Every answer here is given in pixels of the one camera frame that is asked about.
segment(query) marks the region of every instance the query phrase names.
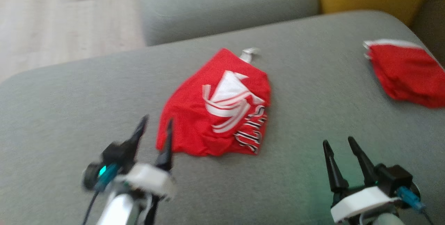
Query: cable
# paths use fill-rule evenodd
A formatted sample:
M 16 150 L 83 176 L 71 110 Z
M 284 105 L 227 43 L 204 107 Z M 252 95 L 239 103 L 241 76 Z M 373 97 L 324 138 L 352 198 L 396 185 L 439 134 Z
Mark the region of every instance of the cable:
M 434 225 L 429 215 L 426 213 L 425 209 L 422 210 L 422 214 L 425 216 L 426 220 L 431 224 Z
M 359 217 L 359 224 L 360 224 L 360 225 L 363 225 L 363 216 L 364 216 L 364 212 L 361 213 L 361 214 L 360 214 L 360 217 Z
M 160 198 L 158 196 L 152 195 L 151 197 L 151 207 L 147 212 L 147 216 L 145 217 L 144 225 L 153 225 L 154 217 L 156 216 L 157 204 L 159 203 Z
M 84 221 L 82 222 L 82 225 L 86 225 L 86 221 L 88 220 L 89 213 L 91 212 L 92 205 L 93 205 L 93 203 L 96 200 L 96 197 L 98 195 L 99 195 L 98 191 L 94 192 L 94 195 L 92 196 L 91 201 L 89 202 L 88 209 L 86 210 L 85 218 L 84 218 Z

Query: green led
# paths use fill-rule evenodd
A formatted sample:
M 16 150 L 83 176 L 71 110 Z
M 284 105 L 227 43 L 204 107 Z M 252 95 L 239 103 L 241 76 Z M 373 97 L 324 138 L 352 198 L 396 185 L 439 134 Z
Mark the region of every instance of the green led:
M 99 171 L 99 175 L 98 175 L 98 176 L 101 176 L 103 173 L 105 173 L 105 170 L 107 170 L 107 166 L 103 166 L 103 167 L 100 169 L 100 171 Z

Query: folded red garment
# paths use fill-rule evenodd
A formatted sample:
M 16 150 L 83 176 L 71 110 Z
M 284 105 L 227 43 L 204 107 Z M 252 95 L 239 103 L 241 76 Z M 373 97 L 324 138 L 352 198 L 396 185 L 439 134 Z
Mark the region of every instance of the folded red garment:
M 364 46 L 390 97 L 429 108 L 445 106 L 445 70 L 421 46 L 391 39 L 365 41 Z
M 195 156 L 258 153 L 270 104 L 267 74 L 221 49 L 173 93 L 162 111 L 156 148 L 173 119 L 173 152 Z

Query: sofa cushion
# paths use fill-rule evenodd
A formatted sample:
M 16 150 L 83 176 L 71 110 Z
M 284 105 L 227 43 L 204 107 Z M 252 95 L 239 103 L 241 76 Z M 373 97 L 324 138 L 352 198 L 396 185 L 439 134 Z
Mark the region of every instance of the sofa cushion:
M 287 21 L 318 12 L 318 0 L 140 0 L 149 46 Z
M 154 162 L 162 106 L 215 52 L 259 47 L 272 106 L 258 156 L 176 154 L 179 193 L 157 224 L 332 224 L 322 141 L 343 176 L 363 183 L 352 135 L 375 163 L 414 176 L 434 220 L 444 220 L 445 111 L 387 97 L 363 40 L 422 44 L 399 20 L 356 11 L 272 24 L 31 70 L 0 84 L 0 217 L 5 224 L 79 224 L 92 193 L 82 170 L 112 141 L 151 118 L 138 160 Z M 97 221 L 106 196 L 91 215 Z M 403 213 L 412 224 L 423 218 Z

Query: white trim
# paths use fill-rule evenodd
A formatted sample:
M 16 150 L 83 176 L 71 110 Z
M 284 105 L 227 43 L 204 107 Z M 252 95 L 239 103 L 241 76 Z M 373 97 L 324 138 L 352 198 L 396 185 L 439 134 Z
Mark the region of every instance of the white trim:
M 244 105 L 244 108 L 238 113 L 238 115 L 237 116 L 233 116 L 228 121 L 224 122 L 223 124 L 226 125 L 225 127 L 222 127 L 222 128 L 218 129 L 217 127 L 220 127 L 223 124 L 220 124 L 220 125 L 217 125 L 217 126 L 212 125 L 213 132 L 215 132 L 215 133 L 224 133 L 224 132 L 227 132 L 227 131 L 231 130 L 232 128 L 234 128 L 238 124 L 238 122 L 243 118 L 243 116 L 249 111 L 249 109 L 251 107 L 250 104 L 247 103 L 246 100 L 244 100 L 244 101 L 245 101 L 246 104 Z
M 233 99 L 240 98 L 241 96 L 243 96 L 243 95 L 246 94 L 246 93 L 250 93 L 249 90 L 246 90 L 246 91 L 244 91 L 244 92 L 241 92 L 241 93 L 239 93 L 238 95 L 235 95 L 235 96 L 230 97 L 230 98 L 227 98 L 227 99 L 223 99 L 223 100 L 219 100 L 219 101 L 213 101 L 213 103 L 216 103 L 216 104 L 224 104 L 224 105 L 230 105 L 230 102 L 231 102 Z
M 246 104 L 249 105 L 247 102 L 244 102 L 244 104 L 243 104 L 242 106 L 237 107 L 237 108 L 235 109 L 236 111 L 231 113 L 232 115 L 229 115 L 229 116 L 220 116 L 220 117 L 230 117 L 230 119 L 228 119 L 227 121 L 225 121 L 225 122 L 223 122 L 223 123 L 221 123 L 221 124 L 218 124 L 218 125 L 212 125 L 212 127 L 213 127 L 213 128 L 216 128 L 216 129 L 221 129 L 221 128 L 226 127 L 226 126 L 229 125 L 230 123 L 232 123 L 232 121 L 233 121 L 234 119 L 236 119 L 236 118 L 240 115 L 240 109 L 242 109 L 243 107 L 245 108 Z
M 218 117 L 232 117 L 234 116 L 237 112 L 238 109 L 240 108 L 239 106 L 233 108 L 233 109 L 218 109 L 214 106 L 211 106 L 209 104 L 205 105 L 205 108 L 207 109 L 207 111 L 209 113 L 211 113 L 212 115 L 216 115 Z
M 331 215 L 334 222 L 339 223 L 346 218 L 353 217 L 396 200 L 395 198 L 388 197 L 377 186 L 367 187 L 364 190 L 343 198 L 331 208 Z
M 393 46 L 402 47 L 402 48 L 423 49 L 422 46 L 417 45 L 413 42 L 396 40 L 396 39 L 378 39 L 378 40 L 374 40 L 374 41 L 364 41 L 363 42 L 363 46 L 367 49 L 369 49 L 369 46 L 373 46 L 373 45 L 393 45 Z
M 440 68 L 442 68 L 442 70 L 445 72 L 444 67 L 440 64 L 440 62 L 431 54 L 431 52 L 429 52 L 429 50 L 424 49 L 422 46 L 417 45 L 415 43 L 409 42 L 409 41 L 402 41 L 402 40 L 396 40 L 396 39 L 378 39 L 378 40 L 374 40 L 374 41 L 364 41 L 363 42 L 363 46 L 366 49 L 369 49 L 370 46 L 373 45 L 392 45 L 392 46 L 397 46 L 397 47 L 401 47 L 401 48 L 413 48 L 413 49 L 422 49 L 424 50 L 429 57 L 431 57 L 433 60 L 435 60 L 435 62 L 439 65 Z M 367 54 L 364 55 L 366 57 L 366 59 L 370 60 L 371 57 L 369 57 Z
M 236 102 L 238 102 L 238 101 L 240 101 L 240 100 L 242 100 L 242 99 L 245 99 L 245 98 L 248 97 L 249 95 L 252 95 L 252 93 L 249 92 L 249 91 L 246 91 L 246 92 L 243 92 L 243 93 L 241 93 L 240 95 L 237 95 L 237 96 L 235 96 L 235 97 L 232 97 L 232 98 L 230 98 L 230 99 L 228 99 L 228 100 L 223 100 L 223 101 L 219 101 L 219 102 L 216 102 L 216 103 L 217 103 L 218 105 L 224 105 L 224 106 L 232 105 L 232 104 L 234 104 L 234 103 L 236 103 Z
M 247 63 L 251 63 L 252 61 L 252 56 L 256 55 L 260 52 L 259 48 L 248 48 L 248 49 L 244 49 L 243 53 L 240 55 L 240 59 L 243 62 L 247 62 Z

